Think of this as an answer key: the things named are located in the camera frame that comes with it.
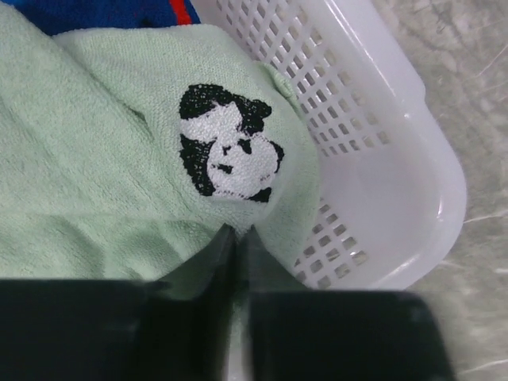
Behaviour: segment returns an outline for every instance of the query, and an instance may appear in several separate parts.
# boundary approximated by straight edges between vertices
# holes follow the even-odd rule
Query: red stripe
[[[169,5],[173,7],[178,25],[192,24],[190,14],[187,12],[184,0],[169,0]]]

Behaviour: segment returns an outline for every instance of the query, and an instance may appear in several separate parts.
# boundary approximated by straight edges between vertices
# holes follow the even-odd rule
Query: basket
[[[321,153],[321,206],[297,278],[401,289],[435,267],[464,220],[464,174],[370,1],[193,3],[291,79]]]

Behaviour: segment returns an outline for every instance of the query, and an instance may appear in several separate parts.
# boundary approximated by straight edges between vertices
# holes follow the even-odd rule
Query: embroidery
[[[180,157],[199,194],[268,202],[284,157],[263,134],[271,107],[218,85],[190,86],[179,107]]]

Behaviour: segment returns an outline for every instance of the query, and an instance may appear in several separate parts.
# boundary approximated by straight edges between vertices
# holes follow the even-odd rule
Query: towel
[[[190,0],[1,0],[53,36],[75,29],[198,24]]]
[[[294,265],[318,155],[273,67],[208,25],[0,29],[0,276],[154,280],[223,224]]]

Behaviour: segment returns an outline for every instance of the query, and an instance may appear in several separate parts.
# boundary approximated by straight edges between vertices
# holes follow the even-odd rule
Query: black object
[[[158,282],[1,281],[0,379],[224,379],[238,287],[248,291],[253,381],[454,380],[420,298],[309,291],[254,229],[237,244],[227,226]]]

